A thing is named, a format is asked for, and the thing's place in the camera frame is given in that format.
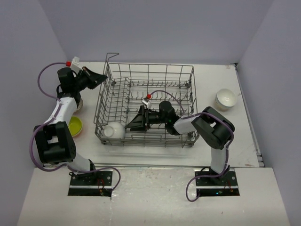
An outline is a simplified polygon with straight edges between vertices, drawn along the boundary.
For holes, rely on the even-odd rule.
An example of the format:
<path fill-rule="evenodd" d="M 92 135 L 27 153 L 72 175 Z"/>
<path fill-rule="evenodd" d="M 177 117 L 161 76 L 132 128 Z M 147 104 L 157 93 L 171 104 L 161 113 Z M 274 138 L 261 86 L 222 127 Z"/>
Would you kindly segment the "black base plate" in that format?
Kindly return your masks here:
<path fill-rule="evenodd" d="M 71 176 L 68 196 L 111 197 L 112 171 L 98 171 L 95 173 L 75 174 Z"/>
<path fill-rule="evenodd" d="M 234 169 L 219 178 L 197 178 L 196 187 L 198 197 L 240 196 Z"/>

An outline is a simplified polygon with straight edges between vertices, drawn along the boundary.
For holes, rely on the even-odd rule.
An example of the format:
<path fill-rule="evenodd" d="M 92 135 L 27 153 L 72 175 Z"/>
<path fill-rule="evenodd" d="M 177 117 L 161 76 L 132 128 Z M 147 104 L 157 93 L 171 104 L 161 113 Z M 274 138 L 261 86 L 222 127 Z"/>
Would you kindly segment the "beige ceramic bowl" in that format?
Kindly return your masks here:
<path fill-rule="evenodd" d="M 229 111 L 230 109 L 233 108 L 233 106 L 225 106 L 221 104 L 218 99 L 214 100 L 215 108 L 218 109 L 219 111 Z"/>

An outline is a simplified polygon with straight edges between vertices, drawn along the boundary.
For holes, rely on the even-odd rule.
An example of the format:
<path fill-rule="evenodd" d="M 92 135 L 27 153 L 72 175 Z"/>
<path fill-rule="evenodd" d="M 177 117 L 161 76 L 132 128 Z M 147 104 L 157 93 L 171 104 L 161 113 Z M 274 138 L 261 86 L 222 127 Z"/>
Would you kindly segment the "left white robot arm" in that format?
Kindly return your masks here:
<path fill-rule="evenodd" d="M 108 77 L 86 67 L 78 72 L 70 67 L 58 70 L 60 81 L 57 87 L 56 106 L 48 120 L 34 128 L 30 140 L 32 162 L 43 171 L 56 171 L 64 166 L 81 174 L 87 185 L 93 185 L 98 174 L 94 163 L 77 153 L 76 145 L 68 128 L 73 113 L 79 106 L 80 92 L 95 89 Z"/>

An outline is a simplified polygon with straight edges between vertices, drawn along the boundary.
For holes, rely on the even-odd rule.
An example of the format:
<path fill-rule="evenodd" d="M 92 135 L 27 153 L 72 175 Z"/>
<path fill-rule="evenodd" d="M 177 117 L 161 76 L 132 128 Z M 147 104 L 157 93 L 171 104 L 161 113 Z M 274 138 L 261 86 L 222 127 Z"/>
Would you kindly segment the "white bowl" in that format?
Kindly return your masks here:
<path fill-rule="evenodd" d="M 103 129 L 103 133 L 108 138 L 124 139 L 126 135 L 125 127 L 116 121 L 109 122 Z"/>
<path fill-rule="evenodd" d="M 215 99 L 225 106 L 235 106 L 237 103 L 237 96 L 229 89 L 221 89 L 216 93 Z"/>

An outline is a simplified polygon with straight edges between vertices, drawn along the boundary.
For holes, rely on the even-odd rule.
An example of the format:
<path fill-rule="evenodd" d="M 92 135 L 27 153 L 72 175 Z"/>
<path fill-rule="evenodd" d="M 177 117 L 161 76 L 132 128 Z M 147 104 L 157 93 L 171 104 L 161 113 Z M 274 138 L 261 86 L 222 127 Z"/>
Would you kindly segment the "yellow-green bowl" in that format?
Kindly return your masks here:
<path fill-rule="evenodd" d="M 68 128 L 73 137 L 80 134 L 80 132 L 82 131 L 82 128 L 83 128 L 81 119 L 77 116 L 72 116 L 69 121 Z"/>

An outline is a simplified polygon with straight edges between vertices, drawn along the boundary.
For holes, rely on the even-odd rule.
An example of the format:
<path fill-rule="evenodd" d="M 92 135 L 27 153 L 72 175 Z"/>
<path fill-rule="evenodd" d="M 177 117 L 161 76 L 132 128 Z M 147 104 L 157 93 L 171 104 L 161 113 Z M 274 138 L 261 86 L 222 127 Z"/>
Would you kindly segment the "grey wire dish rack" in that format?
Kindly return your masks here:
<path fill-rule="evenodd" d="M 113 63 L 106 55 L 95 111 L 95 135 L 104 145 L 191 147 L 199 135 L 172 128 L 197 113 L 194 67 Z"/>

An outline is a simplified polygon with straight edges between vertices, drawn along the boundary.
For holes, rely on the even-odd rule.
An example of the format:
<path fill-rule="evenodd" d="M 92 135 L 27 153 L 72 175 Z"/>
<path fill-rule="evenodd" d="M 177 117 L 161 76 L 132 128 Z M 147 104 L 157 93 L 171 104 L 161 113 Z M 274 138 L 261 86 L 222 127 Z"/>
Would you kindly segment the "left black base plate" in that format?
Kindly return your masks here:
<path fill-rule="evenodd" d="M 75 174 L 71 176 L 68 196 L 111 197 L 112 171 L 98 171 L 95 173 Z"/>

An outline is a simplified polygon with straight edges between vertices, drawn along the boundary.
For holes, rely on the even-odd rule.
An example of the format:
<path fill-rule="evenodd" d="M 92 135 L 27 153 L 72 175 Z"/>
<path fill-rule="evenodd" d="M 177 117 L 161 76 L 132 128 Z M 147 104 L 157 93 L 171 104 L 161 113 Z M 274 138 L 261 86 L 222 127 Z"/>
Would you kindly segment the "brown patterned bowl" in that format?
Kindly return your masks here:
<path fill-rule="evenodd" d="M 83 99 L 81 98 L 75 112 L 78 112 L 82 107 L 83 107 Z"/>

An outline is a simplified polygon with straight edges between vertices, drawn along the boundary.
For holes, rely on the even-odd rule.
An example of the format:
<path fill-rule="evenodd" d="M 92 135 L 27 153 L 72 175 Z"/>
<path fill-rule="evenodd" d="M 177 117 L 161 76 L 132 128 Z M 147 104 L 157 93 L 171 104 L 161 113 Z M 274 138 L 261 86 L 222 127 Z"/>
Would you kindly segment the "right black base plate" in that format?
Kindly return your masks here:
<path fill-rule="evenodd" d="M 196 187 L 198 197 L 240 196 L 234 169 L 219 178 L 197 178 Z"/>

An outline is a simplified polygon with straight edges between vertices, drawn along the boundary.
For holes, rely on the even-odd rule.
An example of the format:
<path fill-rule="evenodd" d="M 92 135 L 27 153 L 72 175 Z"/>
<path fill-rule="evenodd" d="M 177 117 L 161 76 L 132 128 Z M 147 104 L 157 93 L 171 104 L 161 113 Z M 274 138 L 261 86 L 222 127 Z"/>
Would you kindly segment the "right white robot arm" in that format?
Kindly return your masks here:
<path fill-rule="evenodd" d="M 211 148 L 211 173 L 206 177 L 215 185 L 222 184 L 229 169 L 229 146 L 234 140 L 234 125 L 210 106 L 200 113 L 180 117 L 169 101 L 162 101 L 158 111 L 146 108 L 148 103 L 140 106 L 138 114 L 126 128 L 130 131 L 147 131 L 153 124 L 163 123 L 170 135 L 197 132 Z"/>

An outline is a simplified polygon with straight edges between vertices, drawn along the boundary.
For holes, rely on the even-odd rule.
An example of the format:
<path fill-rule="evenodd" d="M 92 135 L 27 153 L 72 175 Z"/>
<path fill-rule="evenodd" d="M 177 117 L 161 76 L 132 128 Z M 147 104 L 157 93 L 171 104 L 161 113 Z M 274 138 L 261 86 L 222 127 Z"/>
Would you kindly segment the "white bowl front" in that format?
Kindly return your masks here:
<path fill-rule="evenodd" d="M 103 129 L 103 133 L 108 138 L 124 139 L 126 135 L 125 127 L 116 121 L 109 122 Z"/>

